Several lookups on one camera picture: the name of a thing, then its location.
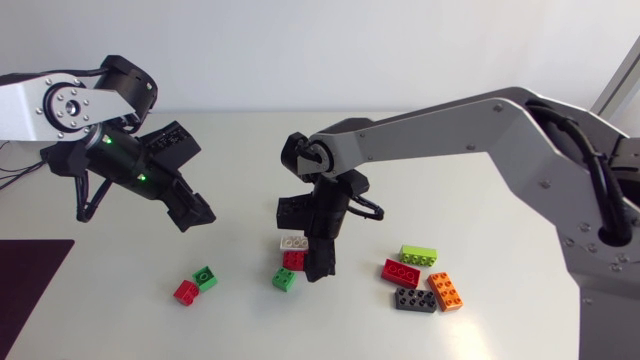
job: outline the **white table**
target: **white table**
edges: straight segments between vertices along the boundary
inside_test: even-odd
[[[89,224],[75,221],[73,181],[48,169],[0,192],[2,237],[71,238],[75,247],[9,359],[574,359],[578,287],[553,226],[512,195],[483,154],[367,164],[366,196],[382,222],[347,216],[336,276],[292,291],[281,265],[278,197],[311,191],[280,164],[295,131],[351,115],[152,115],[177,119],[203,148],[182,172],[218,220],[182,234],[160,202],[114,186]],[[0,166],[36,160],[42,144],[11,144]],[[92,182],[92,191],[99,185]],[[403,244],[437,248],[465,303],[452,313],[398,311],[382,264]],[[184,307],[183,279],[209,265],[219,283]]]

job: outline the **lego brick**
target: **lego brick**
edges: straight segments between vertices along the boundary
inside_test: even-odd
[[[296,273],[287,270],[285,268],[280,268],[278,269],[278,271],[276,271],[276,274],[273,275],[273,279],[271,280],[271,283],[273,284],[273,286],[277,287],[278,289],[284,291],[284,292],[288,292],[289,289],[291,289],[291,286],[293,286],[293,283],[296,281]]]
[[[387,259],[380,277],[402,287],[415,289],[418,287],[418,281],[420,281],[420,270]]]
[[[462,307],[462,299],[447,273],[431,274],[427,278],[427,283],[435,293],[442,311],[452,311]]]
[[[193,280],[196,285],[198,285],[200,292],[205,292],[218,283],[218,279],[213,275],[208,266],[203,267],[193,274]]]
[[[173,297],[175,297],[181,304],[185,306],[189,306],[193,304],[193,299],[198,296],[200,291],[196,284],[191,281],[184,280],[178,290],[173,293]]]
[[[437,259],[438,251],[436,249],[409,245],[402,245],[400,249],[400,261],[405,264],[433,266]]]
[[[307,251],[309,240],[304,236],[283,236],[280,240],[280,251]]]
[[[433,292],[398,288],[396,290],[396,309],[433,313],[436,311],[436,298]]]
[[[304,270],[304,255],[308,251],[285,251],[282,255],[282,267],[291,271]]]

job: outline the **robotic arm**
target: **robotic arm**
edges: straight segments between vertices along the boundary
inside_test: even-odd
[[[93,89],[80,80],[99,76]],[[0,76],[5,111],[0,139],[58,141],[41,151],[51,172],[73,177],[77,219],[88,222],[112,183],[150,200],[161,200],[181,231],[208,224],[215,215],[194,194],[178,168],[200,151],[177,122],[133,137],[158,94],[153,79],[121,56],[96,70],[57,70]],[[88,172],[105,178],[91,201]]]
[[[365,162],[487,152],[511,191],[558,229],[581,292],[581,359],[636,359],[640,323],[640,142],[584,110],[509,88],[373,122],[289,137],[282,163],[311,194],[281,198],[279,228],[304,230],[309,281],[335,274],[347,211],[381,220]],[[351,200],[367,213],[349,206]]]

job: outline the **green lego brick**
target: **green lego brick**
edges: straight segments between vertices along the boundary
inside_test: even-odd
[[[288,292],[295,281],[296,273],[285,268],[278,269],[278,271],[276,271],[276,274],[273,275],[273,279],[271,280],[273,286],[284,292]]]
[[[193,274],[193,280],[196,285],[198,285],[200,292],[205,292],[218,283],[218,279],[213,275],[208,266],[203,267]]]
[[[400,249],[400,262],[405,264],[433,266],[437,259],[438,251],[436,249],[409,245],[402,245],[402,249]]]

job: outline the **black cable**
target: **black cable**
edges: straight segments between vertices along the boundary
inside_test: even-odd
[[[347,210],[354,214],[354,215],[358,215],[358,216],[362,216],[365,219],[373,219],[373,220],[377,220],[380,221],[384,218],[384,210],[376,205],[375,203],[373,203],[371,200],[367,200],[365,198],[363,198],[360,195],[354,196],[351,198],[351,200],[355,201],[356,203],[373,210],[373,213],[368,213],[366,211],[362,211],[359,209],[356,209],[352,206],[347,206]]]
[[[4,168],[0,168],[0,171],[4,171],[4,172],[20,172],[22,170],[26,170],[26,169],[30,168],[31,166],[25,166],[25,167],[20,168],[20,169],[4,169]]]
[[[27,167],[27,169],[24,170],[23,172],[21,172],[20,174],[14,174],[14,175],[4,176],[4,177],[0,178],[0,179],[13,178],[13,179],[7,181],[6,183],[0,185],[0,190],[5,189],[7,186],[9,186],[9,185],[13,184],[14,182],[18,181],[18,179],[20,179],[21,177],[23,177],[25,175],[28,175],[28,174],[40,169],[42,166],[44,166],[45,163],[46,162],[43,160],[43,161],[37,162],[37,163]]]
[[[11,141],[7,140],[7,141],[5,141],[4,143],[2,143],[2,145],[0,145],[0,150],[2,150],[2,148],[3,148],[5,145],[7,145],[8,143],[10,143],[10,142],[11,142]],[[4,172],[20,172],[20,171],[23,171],[23,170],[27,170],[27,169],[29,169],[30,167],[34,166],[34,165],[36,165],[36,164],[29,165],[29,166],[25,166],[25,167],[20,168],[20,169],[12,169],[12,170],[8,170],[8,169],[0,168],[0,171],[4,171]],[[4,176],[4,177],[0,177],[0,180],[2,180],[2,179],[6,179],[6,178],[11,177],[11,176]]]
[[[65,73],[77,77],[93,77],[106,74],[109,68],[99,68],[93,70],[49,70],[43,71],[42,74]]]
[[[93,195],[91,202],[89,198],[89,173],[85,170],[81,177],[76,177],[76,219],[81,222],[89,222],[98,209],[98,205],[107,194],[113,182],[105,179],[98,191]]]
[[[596,151],[578,124],[553,109],[542,105],[529,105],[533,113],[543,116],[565,132],[578,146],[583,161],[589,169],[591,183],[598,201],[603,230],[607,241],[625,245],[631,240],[631,224],[627,220],[622,190],[613,172],[609,168],[606,156]]]

